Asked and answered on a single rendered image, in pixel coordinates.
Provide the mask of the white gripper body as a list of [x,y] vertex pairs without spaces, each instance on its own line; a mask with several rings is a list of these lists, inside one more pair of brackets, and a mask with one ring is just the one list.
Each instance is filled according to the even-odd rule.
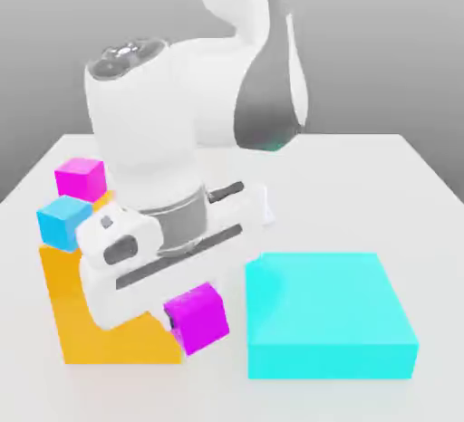
[[94,322],[111,330],[202,283],[216,284],[250,249],[236,243],[273,221],[266,185],[235,182],[142,214],[111,201],[79,227],[80,277]]

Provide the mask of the small purple cube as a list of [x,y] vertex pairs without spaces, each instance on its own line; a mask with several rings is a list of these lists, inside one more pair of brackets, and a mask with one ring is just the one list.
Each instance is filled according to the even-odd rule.
[[210,283],[165,302],[163,308],[176,317],[179,344],[187,356],[229,334],[223,299]]

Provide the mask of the small blue cube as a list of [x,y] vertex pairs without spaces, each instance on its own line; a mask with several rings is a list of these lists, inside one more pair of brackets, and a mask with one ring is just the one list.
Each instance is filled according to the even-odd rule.
[[92,204],[60,196],[36,212],[40,233],[46,245],[73,253],[78,249],[75,231],[93,213]]

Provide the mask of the small magenta cube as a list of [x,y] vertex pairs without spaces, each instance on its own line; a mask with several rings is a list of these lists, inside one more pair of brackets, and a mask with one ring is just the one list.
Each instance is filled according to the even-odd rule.
[[59,196],[94,203],[107,191],[104,164],[91,158],[71,158],[54,171]]

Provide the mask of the large orange box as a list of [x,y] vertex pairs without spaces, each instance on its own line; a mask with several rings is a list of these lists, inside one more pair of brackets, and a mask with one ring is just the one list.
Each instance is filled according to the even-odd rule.
[[[93,211],[112,201],[107,191],[92,204]],[[82,253],[39,247],[64,361],[67,364],[179,364],[180,346],[159,321],[144,313],[105,331],[92,319],[79,273]]]

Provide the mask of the large cyan box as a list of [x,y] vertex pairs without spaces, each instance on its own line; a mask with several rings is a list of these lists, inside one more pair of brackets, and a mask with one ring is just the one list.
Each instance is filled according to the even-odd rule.
[[419,341],[374,253],[263,253],[245,268],[251,379],[410,379]]

